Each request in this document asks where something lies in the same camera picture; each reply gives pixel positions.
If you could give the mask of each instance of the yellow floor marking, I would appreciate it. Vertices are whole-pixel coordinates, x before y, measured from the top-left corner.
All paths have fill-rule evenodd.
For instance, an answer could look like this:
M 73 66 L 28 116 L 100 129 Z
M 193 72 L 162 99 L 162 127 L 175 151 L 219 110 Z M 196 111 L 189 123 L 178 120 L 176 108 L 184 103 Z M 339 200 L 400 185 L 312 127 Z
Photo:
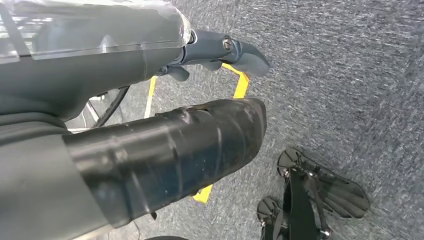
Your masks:
M 231 65 L 228 64 L 222 64 L 222 66 L 235 74 L 239 75 L 237 86 L 235 87 L 234 96 L 232 98 L 234 99 L 241 99 L 244 98 L 246 95 L 246 92 L 248 91 L 249 86 L 249 78 L 246 75 L 246 73 L 238 71 L 234 69 Z M 201 189 L 195 196 L 193 196 L 193 199 L 197 202 L 206 204 L 209 199 L 209 195 L 212 191 L 212 185 L 209 185 L 203 189 Z
M 147 95 L 147 103 L 146 103 L 146 110 L 144 112 L 144 118 L 147 119 L 150 117 L 150 112 L 152 109 L 152 101 L 153 101 L 153 94 L 155 93 L 155 84 L 157 76 L 153 76 L 150 79 L 150 87 L 148 88 L 148 95 Z

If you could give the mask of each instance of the black strap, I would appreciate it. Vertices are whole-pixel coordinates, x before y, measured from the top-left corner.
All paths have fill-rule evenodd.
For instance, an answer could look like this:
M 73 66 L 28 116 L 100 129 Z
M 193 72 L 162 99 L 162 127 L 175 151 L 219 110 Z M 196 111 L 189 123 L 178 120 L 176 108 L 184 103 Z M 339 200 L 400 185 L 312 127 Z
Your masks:
M 317 240 L 317 226 L 309 197 L 303 187 L 302 176 L 289 170 L 284 205 L 290 206 L 289 240 Z

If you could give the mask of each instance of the cable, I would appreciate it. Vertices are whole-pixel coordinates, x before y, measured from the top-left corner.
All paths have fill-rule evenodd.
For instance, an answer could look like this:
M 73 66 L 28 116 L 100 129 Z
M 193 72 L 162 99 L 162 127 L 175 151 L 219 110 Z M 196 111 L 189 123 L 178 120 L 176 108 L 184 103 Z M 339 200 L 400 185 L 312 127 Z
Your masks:
M 114 112 L 117 110 L 122 100 L 125 98 L 125 95 L 127 95 L 129 89 L 130 86 L 124 86 L 119 89 L 119 93 L 117 94 L 113 102 L 110 104 L 110 106 L 107 108 L 107 110 L 103 113 L 103 115 L 99 117 L 97 122 L 94 124 L 93 128 L 102 127 L 106 124 L 106 122 L 112 117 Z

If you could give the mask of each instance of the gray plastic housing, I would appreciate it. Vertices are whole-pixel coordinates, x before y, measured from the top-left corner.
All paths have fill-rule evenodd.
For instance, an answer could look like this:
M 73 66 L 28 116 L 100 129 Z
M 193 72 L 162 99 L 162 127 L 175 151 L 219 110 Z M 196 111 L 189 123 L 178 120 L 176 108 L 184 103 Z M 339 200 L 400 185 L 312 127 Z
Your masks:
M 62 135 L 1 145 L 0 154 L 0 239 L 82 240 L 112 229 Z
M 1 1 L 0 116 L 73 119 L 89 98 L 150 79 L 190 39 L 170 3 L 91 2 Z

